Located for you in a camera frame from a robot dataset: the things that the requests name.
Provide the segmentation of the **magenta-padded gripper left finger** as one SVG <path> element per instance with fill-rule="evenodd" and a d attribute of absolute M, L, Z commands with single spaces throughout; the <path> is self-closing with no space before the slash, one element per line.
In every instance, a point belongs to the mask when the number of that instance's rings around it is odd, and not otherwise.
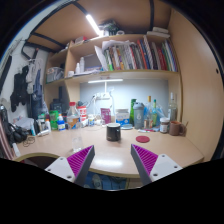
<path fill-rule="evenodd" d="M 94 146 L 88 146 L 68 158 L 59 157 L 46 171 L 68 180 L 76 185 L 83 186 L 89 167 L 95 156 Z"/>

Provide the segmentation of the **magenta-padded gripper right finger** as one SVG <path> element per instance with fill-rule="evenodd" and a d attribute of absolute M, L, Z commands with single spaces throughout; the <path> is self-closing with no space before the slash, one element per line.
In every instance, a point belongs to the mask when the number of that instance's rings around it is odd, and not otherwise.
<path fill-rule="evenodd" d="M 157 155 L 134 144 L 131 145 L 131 155 L 143 185 L 148 185 L 182 169 L 168 155 Z"/>

